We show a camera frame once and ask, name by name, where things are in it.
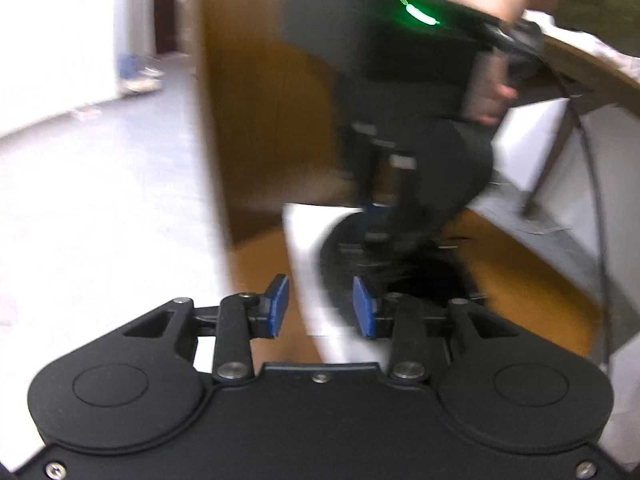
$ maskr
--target circular cover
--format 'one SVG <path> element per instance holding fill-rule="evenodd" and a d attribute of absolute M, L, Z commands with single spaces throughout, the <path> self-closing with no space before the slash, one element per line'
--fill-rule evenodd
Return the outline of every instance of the circular cover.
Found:
<path fill-rule="evenodd" d="M 106 364 L 78 375 L 74 393 L 92 406 L 114 408 L 141 397 L 148 386 L 149 380 L 140 368 L 121 363 Z"/>
<path fill-rule="evenodd" d="M 471 344 L 438 386 L 444 408 L 479 442 L 548 453 L 597 440 L 613 404 L 593 364 L 524 329 Z"/>
<path fill-rule="evenodd" d="M 520 406 L 550 406 L 569 390 L 564 375 L 552 367 L 528 363 L 507 366 L 494 377 L 496 391 Z"/>
<path fill-rule="evenodd" d="M 46 442 L 110 452 L 174 430 L 203 394 L 197 371 L 172 348 L 152 338 L 106 336 L 41 370 L 28 405 Z"/>

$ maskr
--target black device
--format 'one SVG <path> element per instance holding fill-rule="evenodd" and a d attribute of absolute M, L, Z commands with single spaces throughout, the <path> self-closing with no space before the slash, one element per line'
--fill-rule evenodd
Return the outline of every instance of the black device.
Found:
<path fill-rule="evenodd" d="M 330 302 L 353 326 L 351 283 L 440 306 L 483 301 L 451 244 L 434 238 L 489 183 L 497 125 L 465 118 L 474 70 L 496 49 L 510 84 L 536 73 L 543 36 L 521 21 L 508 32 L 493 16 L 445 0 L 285 0 L 283 37 L 333 67 L 343 167 L 362 211 L 341 221 L 319 267 Z M 375 204 L 385 159 L 395 203 Z"/>
<path fill-rule="evenodd" d="M 176 298 L 61 357 L 28 403 L 46 446 L 18 479 L 636 478 L 596 441 L 612 390 L 593 364 L 457 299 L 377 297 L 354 280 L 378 364 L 267 364 L 288 280 L 195 308 Z M 193 366 L 215 336 L 211 373 Z"/>
<path fill-rule="evenodd" d="M 360 334 L 391 339 L 388 367 L 267 364 L 255 375 L 249 342 L 278 333 L 282 275 L 220 306 L 176 298 L 37 375 L 28 404 L 46 446 L 5 476 L 640 478 L 597 446 L 607 377 L 492 313 L 431 239 L 491 174 L 492 132 L 461 114 L 475 60 L 503 47 L 513 80 L 530 73 L 536 28 L 506 36 L 439 0 L 286 0 L 283 23 L 341 73 L 338 132 L 363 212 L 331 232 L 320 266 Z M 399 177 L 391 207 L 372 200 L 383 156 Z M 210 373 L 192 365 L 201 336 L 216 337 Z"/>

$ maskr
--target black cable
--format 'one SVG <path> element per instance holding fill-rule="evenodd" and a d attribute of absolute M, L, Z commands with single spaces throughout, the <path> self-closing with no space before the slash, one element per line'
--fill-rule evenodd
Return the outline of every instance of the black cable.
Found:
<path fill-rule="evenodd" d="M 537 61 L 539 61 L 550 74 L 556 80 L 558 89 L 562 94 L 562 97 L 566 99 L 566 106 L 569 113 L 572 115 L 575 121 L 575 130 L 580 137 L 580 145 L 584 152 L 584 158 L 587 163 L 587 173 L 591 183 L 591 190 L 593 193 L 593 209 L 596 222 L 596 231 L 598 233 L 598 275 L 600 280 L 600 319 L 602 320 L 602 363 L 604 364 L 605 371 L 612 376 L 612 364 L 611 357 L 613 355 L 613 326 L 611 321 L 611 289 L 609 282 L 609 272 L 607 270 L 607 261 L 609 259 L 608 245 L 607 245 L 607 229 L 604 217 L 604 207 L 602 205 L 602 188 L 600 186 L 600 179 L 596 170 L 596 163 L 593 156 L 593 150 L 591 149 L 590 134 L 588 134 L 587 127 L 582 122 L 580 113 L 575 107 L 574 99 L 571 96 L 571 92 L 565 84 L 562 76 L 556 71 L 551 64 L 534 49 L 523 43 L 517 43 L 511 36 L 508 36 L 500 28 L 493 25 L 488 25 L 485 28 L 485 32 L 488 33 L 488 37 L 491 38 L 495 44 L 504 52 L 519 52 L 527 54 Z"/>
<path fill-rule="evenodd" d="M 587 164 L 587 173 L 591 183 L 591 190 L 593 193 L 593 208 L 596 221 L 596 230 L 598 232 L 598 274 L 600 277 L 600 290 L 601 290 L 601 320 L 602 320 L 602 346 L 604 355 L 602 362 L 606 367 L 606 373 L 611 377 L 612 375 L 612 363 L 611 357 L 613 355 L 613 326 L 611 320 L 611 289 L 609 282 L 609 273 L 607 271 L 607 261 L 609 248 L 607 245 L 607 230 L 604 216 L 604 206 L 602 205 L 602 187 L 600 186 L 600 178 L 598 177 L 598 171 L 596 170 L 596 163 L 593 156 L 593 150 L 591 148 L 590 134 L 587 131 L 587 127 L 582 122 L 580 113 L 575 107 L 574 99 L 571 96 L 566 83 L 562 79 L 562 76 L 553 68 L 545 59 L 538 57 L 538 59 L 544 64 L 544 66 L 551 72 L 551 75 L 558 83 L 558 88 L 561 91 L 562 97 L 566 99 L 566 106 L 569 113 L 572 115 L 575 121 L 575 129 L 580 137 L 580 145 L 584 152 L 584 158 Z"/>

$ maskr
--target sneaker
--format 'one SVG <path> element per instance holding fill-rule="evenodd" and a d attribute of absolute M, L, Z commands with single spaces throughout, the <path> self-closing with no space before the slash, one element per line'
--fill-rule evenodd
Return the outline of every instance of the sneaker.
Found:
<path fill-rule="evenodd" d="M 120 82 L 120 90 L 124 95 L 143 94 L 153 92 L 162 88 L 162 82 L 153 77 L 137 77 L 134 79 L 123 79 Z"/>
<path fill-rule="evenodd" d="M 145 66 L 142 70 L 140 70 L 140 75 L 143 75 L 144 77 L 161 78 L 164 75 L 164 72 L 162 70 L 158 70 L 157 68 Z"/>

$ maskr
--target white wall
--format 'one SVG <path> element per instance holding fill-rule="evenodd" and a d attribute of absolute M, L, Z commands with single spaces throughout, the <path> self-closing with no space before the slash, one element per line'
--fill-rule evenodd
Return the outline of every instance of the white wall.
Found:
<path fill-rule="evenodd" d="M 513 108 L 494 140 L 496 165 L 519 189 L 531 190 L 564 113 L 562 100 Z"/>
<path fill-rule="evenodd" d="M 610 272 L 640 305 L 640 121 L 622 108 L 588 115 L 603 188 Z M 541 195 L 542 205 L 595 254 L 593 203 L 584 159 L 574 139 Z"/>
<path fill-rule="evenodd" d="M 114 2 L 0 0 L 0 136 L 117 97 Z"/>

